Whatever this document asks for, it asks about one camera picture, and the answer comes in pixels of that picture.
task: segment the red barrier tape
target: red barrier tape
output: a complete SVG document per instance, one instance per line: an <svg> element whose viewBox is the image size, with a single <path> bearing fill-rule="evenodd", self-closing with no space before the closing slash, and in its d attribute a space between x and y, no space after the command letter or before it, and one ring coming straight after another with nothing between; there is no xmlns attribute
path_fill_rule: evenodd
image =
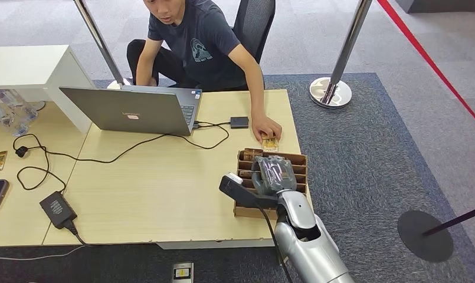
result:
<svg viewBox="0 0 475 283"><path fill-rule="evenodd" d="M395 12L394 8L390 3L388 3L387 0L378 0L379 4L385 10L385 12L388 14L388 16L394 21L394 23L397 25L397 27L402 31L404 36L408 38L412 46L420 53L420 55L425 59L425 61L432 67L432 69L435 71L435 73L441 78L441 80L444 82L444 84L447 85L447 87L454 93L456 98L460 100L462 105L468 110L468 112L474 117L475 119L475 112L470 108L468 103L463 99L460 95L460 93L453 87L452 83L448 81L448 79L445 77L445 75L442 73L442 71L437 67L435 62L430 58L428 53L423 49L423 46L418 42L416 37L412 34L412 32L409 30L409 28L406 26L404 21L402 21L401 17Z"/></svg>

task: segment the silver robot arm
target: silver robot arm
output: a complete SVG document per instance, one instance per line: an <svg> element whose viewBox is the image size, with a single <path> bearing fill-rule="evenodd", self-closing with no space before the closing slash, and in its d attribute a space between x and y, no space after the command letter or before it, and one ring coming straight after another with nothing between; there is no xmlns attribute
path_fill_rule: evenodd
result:
<svg viewBox="0 0 475 283"><path fill-rule="evenodd" d="M274 230L281 253L291 260L304 283L354 283L338 246L315 215L304 194L278 193L279 216Z"/></svg>

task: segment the dark t-shirt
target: dark t-shirt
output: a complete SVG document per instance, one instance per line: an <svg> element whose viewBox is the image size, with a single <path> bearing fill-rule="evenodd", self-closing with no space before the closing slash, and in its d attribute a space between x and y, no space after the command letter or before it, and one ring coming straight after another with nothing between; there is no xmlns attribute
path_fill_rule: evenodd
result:
<svg viewBox="0 0 475 283"><path fill-rule="evenodd" d="M183 61L187 75L204 89L236 87L243 82L244 73L228 58L240 42L210 0L186 0L178 26L163 24L151 14L148 37L166 41Z"/></svg>

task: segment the man's hand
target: man's hand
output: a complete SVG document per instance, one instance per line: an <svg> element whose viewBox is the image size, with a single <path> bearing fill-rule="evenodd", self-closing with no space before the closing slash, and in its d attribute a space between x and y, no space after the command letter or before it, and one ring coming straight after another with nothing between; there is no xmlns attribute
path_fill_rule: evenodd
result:
<svg viewBox="0 0 475 283"><path fill-rule="evenodd" d="M253 129L254 137L257 141L262 142L261 133L265 133L269 138L276 137L281 139L283 128L271 118L263 114L251 115L251 128Z"/></svg>

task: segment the blue carpet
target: blue carpet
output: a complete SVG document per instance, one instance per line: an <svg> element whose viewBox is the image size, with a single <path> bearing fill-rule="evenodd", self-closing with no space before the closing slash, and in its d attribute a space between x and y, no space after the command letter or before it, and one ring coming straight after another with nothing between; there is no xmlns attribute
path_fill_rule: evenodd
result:
<svg viewBox="0 0 475 283"><path fill-rule="evenodd" d="M266 88L288 89L300 147L309 157L314 210L354 280L475 282L475 248L461 225L450 229L455 253L441 264L418 259L399 238L397 219L407 210L442 221L454 213L376 74L346 74L353 101L336 111L308 97L308 85L323 76L266 75ZM0 255L69 249L0 248ZM196 282L285 282L271 248L163 251L156 245L98 246L39 262L0 261L0 282L170 282L171 265L181 261L195 262ZM293 277L299 282L294 272Z"/></svg>

